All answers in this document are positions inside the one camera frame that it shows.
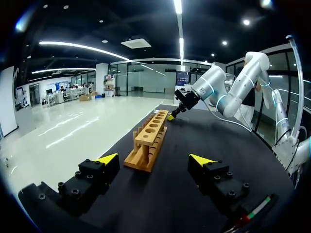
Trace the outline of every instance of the person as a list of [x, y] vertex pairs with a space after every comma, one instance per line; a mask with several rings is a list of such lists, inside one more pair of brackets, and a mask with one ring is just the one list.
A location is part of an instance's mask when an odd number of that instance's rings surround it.
[[[247, 61], [246, 61], [246, 53], [244, 54], [244, 66], [243, 67], [239, 67], [237, 68], [236, 71], [236, 76], [238, 77], [238, 75], [241, 73], [242, 69], [247, 65]], [[242, 102], [242, 105], [240, 106], [240, 110], [238, 110], [236, 112], [236, 114], [234, 115], [234, 117], [239, 120], [240, 122], [242, 122], [244, 125], [251, 125], [251, 121], [253, 119], [253, 115], [254, 115], [254, 110], [255, 110], [255, 89], [256, 91], [260, 91], [261, 90], [261, 86], [259, 82], [255, 83], [254, 88], [252, 88], [249, 93], [247, 94], [247, 96], [245, 97], [245, 99]]]

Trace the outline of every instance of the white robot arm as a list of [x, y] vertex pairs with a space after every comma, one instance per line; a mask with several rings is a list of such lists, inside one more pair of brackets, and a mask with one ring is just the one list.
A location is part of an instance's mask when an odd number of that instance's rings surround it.
[[179, 90], [175, 92], [177, 98], [181, 101], [178, 108], [169, 116], [168, 120], [174, 119], [180, 112], [190, 110], [199, 100], [209, 101], [216, 107], [217, 111], [225, 117], [233, 117], [238, 111], [247, 94], [255, 87], [256, 81], [262, 86], [264, 102], [267, 108], [276, 109], [276, 130], [281, 139], [273, 147], [278, 160], [290, 174], [309, 158], [310, 141], [299, 144], [296, 143], [296, 137], [291, 136], [290, 125], [286, 116], [286, 111], [278, 90], [273, 90], [270, 85], [270, 79], [267, 69], [270, 66], [269, 58], [266, 54], [260, 52], [248, 52], [246, 54], [247, 65], [233, 83], [229, 92], [225, 89], [225, 72], [218, 66], [212, 66], [203, 74], [191, 87], [191, 92], [183, 96]]

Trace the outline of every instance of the cardboard box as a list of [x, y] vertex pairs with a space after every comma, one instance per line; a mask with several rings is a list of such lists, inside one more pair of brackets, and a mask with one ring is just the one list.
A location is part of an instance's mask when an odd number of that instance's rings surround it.
[[79, 96], [79, 101], [89, 101], [91, 99], [92, 99], [92, 97], [90, 95], [84, 94], [84, 95]]
[[91, 93], [91, 96], [97, 96], [98, 95], [98, 92], [97, 91], [94, 91]]

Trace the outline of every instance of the monitor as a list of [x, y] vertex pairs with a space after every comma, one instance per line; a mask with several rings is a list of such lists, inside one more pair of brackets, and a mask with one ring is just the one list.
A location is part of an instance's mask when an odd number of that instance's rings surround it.
[[47, 90], [47, 95], [52, 94], [52, 89]]

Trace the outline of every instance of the wooden test tube rack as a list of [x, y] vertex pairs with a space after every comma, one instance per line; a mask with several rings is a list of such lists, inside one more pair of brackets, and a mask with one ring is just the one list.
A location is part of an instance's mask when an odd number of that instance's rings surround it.
[[124, 165], [151, 172], [162, 146], [167, 127], [164, 126], [169, 111], [160, 110], [133, 131], [134, 148], [124, 160]]

